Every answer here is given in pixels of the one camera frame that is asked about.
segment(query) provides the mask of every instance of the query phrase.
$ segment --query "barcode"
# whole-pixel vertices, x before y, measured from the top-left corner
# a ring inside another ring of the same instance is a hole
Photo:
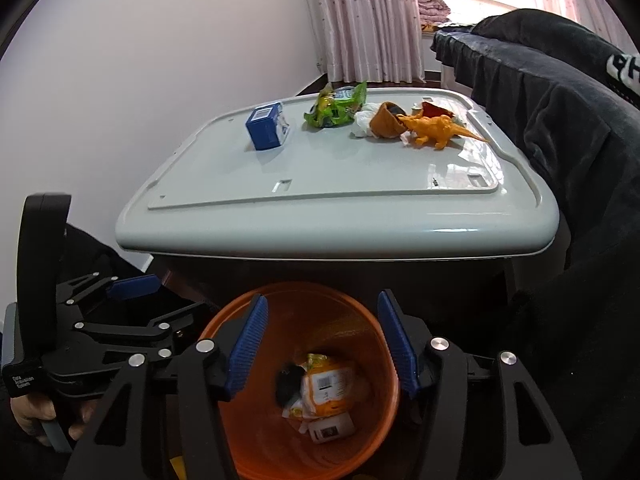
[[[335,426],[332,426],[330,428],[324,428],[323,430],[320,430],[320,433],[322,434],[322,438],[329,438],[331,436],[337,436],[338,435],[338,428],[336,428]]]
[[[259,119],[263,119],[265,117],[269,117],[269,114],[273,110],[273,106],[271,108],[262,108],[261,110],[256,110],[254,116],[252,117],[252,121],[257,121]]]
[[[331,376],[318,378],[318,390],[326,390],[331,387]]]

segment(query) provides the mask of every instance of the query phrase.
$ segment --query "orange toy dinosaur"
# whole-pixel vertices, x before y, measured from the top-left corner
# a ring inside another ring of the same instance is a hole
[[[418,146],[428,142],[429,139],[436,141],[435,149],[443,149],[449,139],[454,135],[461,137],[471,137],[475,140],[482,140],[482,142],[488,142],[482,137],[475,136],[466,128],[455,124],[451,117],[441,115],[440,117],[427,118],[423,117],[422,113],[414,116],[397,115],[399,121],[401,121],[408,130],[415,132],[418,137],[415,139],[415,143]]]

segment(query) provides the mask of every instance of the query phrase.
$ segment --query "snack wrapper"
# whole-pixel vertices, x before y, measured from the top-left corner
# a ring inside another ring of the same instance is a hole
[[[315,128],[342,126],[353,122],[355,113],[367,100],[367,84],[345,86],[333,90],[327,83],[318,94],[311,113],[305,114],[305,120]]]
[[[306,362],[300,366],[306,370],[300,396],[283,410],[283,417],[300,421],[318,420],[340,415],[353,406],[351,393],[355,371],[352,362],[324,354],[308,354]]]

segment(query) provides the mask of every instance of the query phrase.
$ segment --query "curtain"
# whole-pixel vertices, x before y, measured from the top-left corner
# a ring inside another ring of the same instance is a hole
[[[424,80],[416,0],[307,1],[329,81]]]
[[[580,23],[627,53],[638,51],[606,0],[535,0],[536,7]]]

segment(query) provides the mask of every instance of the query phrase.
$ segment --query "dark gray blanket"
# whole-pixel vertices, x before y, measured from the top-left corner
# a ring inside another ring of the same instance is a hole
[[[640,111],[577,68],[521,44],[441,30],[432,49],[554,192],[572,232],[573,261],[638,230]]]
[[[607,73],[607,60],[623,52],[572,20],[544,10],[517,9],[485,18],[469,32],[535,48],[577,68],[640,107],[640,96]]]

